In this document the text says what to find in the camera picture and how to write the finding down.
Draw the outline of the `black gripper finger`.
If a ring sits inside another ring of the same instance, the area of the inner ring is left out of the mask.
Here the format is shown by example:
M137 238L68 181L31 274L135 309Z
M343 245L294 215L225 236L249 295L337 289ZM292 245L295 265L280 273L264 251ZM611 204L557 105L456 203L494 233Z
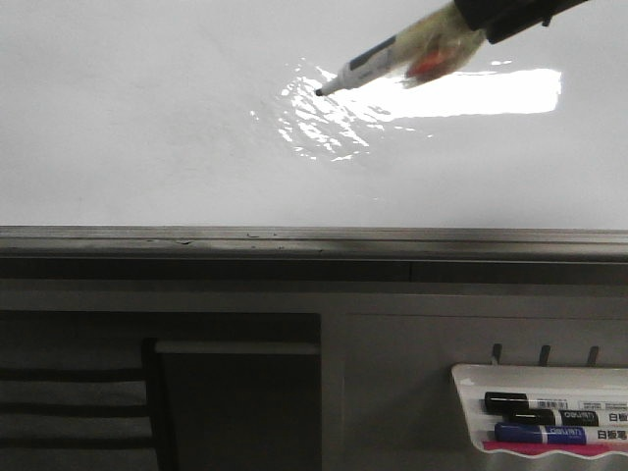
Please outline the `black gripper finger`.
M530 27L547 27L551 20L586 0L455 0L454 5L471 30L482 30L491 44L502 42Z

